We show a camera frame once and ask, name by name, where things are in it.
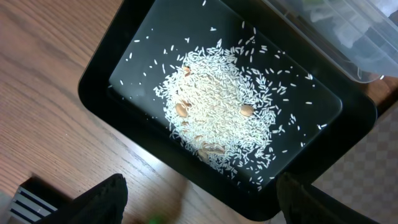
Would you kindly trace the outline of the rice grains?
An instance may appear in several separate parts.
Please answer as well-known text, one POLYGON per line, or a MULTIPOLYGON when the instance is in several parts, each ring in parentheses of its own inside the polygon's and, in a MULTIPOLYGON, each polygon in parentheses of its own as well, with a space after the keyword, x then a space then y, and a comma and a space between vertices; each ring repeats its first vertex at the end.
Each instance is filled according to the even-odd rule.
POLYGON ((110 87, 178 150, 260 191, 341 101, 223 1, 154 1, 110 87))

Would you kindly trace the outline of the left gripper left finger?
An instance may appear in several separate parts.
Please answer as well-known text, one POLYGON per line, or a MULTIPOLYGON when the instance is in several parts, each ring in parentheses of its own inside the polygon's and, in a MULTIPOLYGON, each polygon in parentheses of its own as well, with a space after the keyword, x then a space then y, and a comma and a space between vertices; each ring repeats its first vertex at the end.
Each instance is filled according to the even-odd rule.
POLYGON ((121 224, 128 189, 122 174, 114 174, 70 204, 38 220, 39 224, 121 224))

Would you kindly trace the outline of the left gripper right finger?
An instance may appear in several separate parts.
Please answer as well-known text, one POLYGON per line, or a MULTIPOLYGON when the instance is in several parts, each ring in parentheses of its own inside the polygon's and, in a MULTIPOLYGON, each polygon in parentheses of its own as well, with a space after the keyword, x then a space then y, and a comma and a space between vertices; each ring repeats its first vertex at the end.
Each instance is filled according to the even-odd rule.
POLYGON ((276 191, 287 224, 377 224, 288 172, 277 178, 276 191))

